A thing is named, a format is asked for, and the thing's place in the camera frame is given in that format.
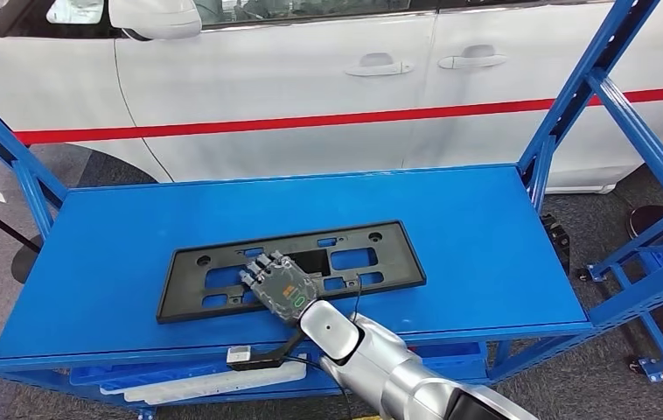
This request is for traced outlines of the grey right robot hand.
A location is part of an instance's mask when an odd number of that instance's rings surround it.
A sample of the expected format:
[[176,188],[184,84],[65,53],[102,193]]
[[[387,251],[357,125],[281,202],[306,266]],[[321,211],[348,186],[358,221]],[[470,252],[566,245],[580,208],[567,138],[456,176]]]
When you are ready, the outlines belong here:
[[284,324],[295,326],[319,298],[316,281],[288,255],[261,253],[240,271],[241,281]]

